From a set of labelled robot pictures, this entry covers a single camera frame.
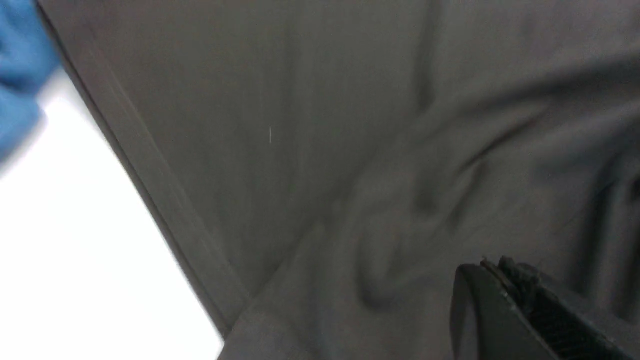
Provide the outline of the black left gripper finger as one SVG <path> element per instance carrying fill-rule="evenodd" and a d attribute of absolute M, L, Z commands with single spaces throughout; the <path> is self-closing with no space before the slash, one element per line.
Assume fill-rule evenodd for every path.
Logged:
<path fill-rule="evenodd" d="M 505 256 L 455 270 L 450 342 L 455 360 L 640 357 L 637 329 Z"/>

